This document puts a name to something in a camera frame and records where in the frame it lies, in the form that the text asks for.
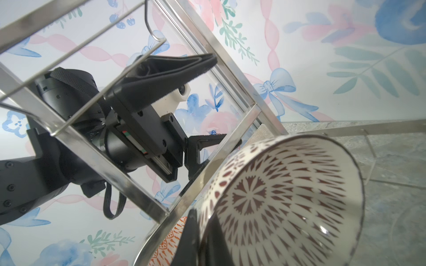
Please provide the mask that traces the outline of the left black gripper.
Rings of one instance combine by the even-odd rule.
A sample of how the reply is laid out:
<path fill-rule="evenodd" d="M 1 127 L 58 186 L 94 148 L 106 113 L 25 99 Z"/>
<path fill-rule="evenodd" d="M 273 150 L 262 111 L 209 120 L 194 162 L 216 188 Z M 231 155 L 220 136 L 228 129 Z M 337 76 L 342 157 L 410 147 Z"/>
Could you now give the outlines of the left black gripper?
<path fill-rule="evenodd" d="M 186 134 L 174 113 L 159 116 L 152 104 L 205 74 L 217 64 L 214 54 L 149 56 L 105 95 L 112 111 L 99 134 L 99 148 L 126 173 L 147 166 L 163 181 L 177 179 L 184 164 L 193 180 L 226 134 Z"/>

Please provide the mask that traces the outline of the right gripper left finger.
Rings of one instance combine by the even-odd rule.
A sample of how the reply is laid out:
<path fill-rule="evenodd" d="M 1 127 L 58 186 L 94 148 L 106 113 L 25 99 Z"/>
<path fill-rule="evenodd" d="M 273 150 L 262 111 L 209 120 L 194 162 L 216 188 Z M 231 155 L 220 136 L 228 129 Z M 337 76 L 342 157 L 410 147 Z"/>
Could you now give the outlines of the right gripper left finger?
<path fill-rule="evenodd" d="M 191 209 L 171 266 L 197 266 L 199 234 L 197 210 Z"/>

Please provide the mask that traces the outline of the white maroon patterned bowl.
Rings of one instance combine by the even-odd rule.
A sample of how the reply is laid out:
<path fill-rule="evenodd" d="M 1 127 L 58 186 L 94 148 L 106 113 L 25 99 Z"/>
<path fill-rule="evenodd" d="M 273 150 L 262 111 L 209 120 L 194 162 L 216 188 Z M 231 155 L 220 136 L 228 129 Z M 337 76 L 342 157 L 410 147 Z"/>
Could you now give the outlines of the white maroon patterned bowl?
<path fill-rule="evenodd" d="M 337 141 L 279 136 L 224 162 L 199 211 L 200 243 L 217 217 L 236 266 L 347 266 L 365 191 L 354 157 Z"/>

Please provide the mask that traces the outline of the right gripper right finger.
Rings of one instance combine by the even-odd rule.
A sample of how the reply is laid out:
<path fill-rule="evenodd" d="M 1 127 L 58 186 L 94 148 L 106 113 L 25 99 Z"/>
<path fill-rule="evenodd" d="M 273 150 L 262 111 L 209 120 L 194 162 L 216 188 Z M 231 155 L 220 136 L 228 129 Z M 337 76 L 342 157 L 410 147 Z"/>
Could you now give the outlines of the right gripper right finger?
<path fill-rule="evenodd" d="M 205 247 L 206 266 L 234 266 L 217 216 L 212 216 Z"/>

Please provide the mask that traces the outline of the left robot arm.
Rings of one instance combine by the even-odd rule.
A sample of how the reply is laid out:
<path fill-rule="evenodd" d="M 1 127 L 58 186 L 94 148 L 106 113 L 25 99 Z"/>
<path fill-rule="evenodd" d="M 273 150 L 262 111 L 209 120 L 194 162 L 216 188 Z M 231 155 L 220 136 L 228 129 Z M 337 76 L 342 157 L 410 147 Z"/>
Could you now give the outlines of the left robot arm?
<path fill-rule="evenodd" d="M 203 167 L 199 152 L 224 135 L 188 137 L 174 116 L 174 108 L 157 112 L 154 103 L 173 93 L 189 92 L 189 82 L 217 64 L 214 54 L 189 57 L 137 57 L 73 127 L 123 172 L 146 166 L 164 182 L 176 181 L 186 167 L 189 178 Z M 28 161 L 1 161 L 1 224 L 17 223 L 40 205 L 60 195 L 69 184 L 79 185 L 86 197 L 104 192 L 103 212 L 118 217 L 126 197 L 110 210 L 112 185 L 55 137 L 29 119 L 27 135 L 35 151 Z"/>

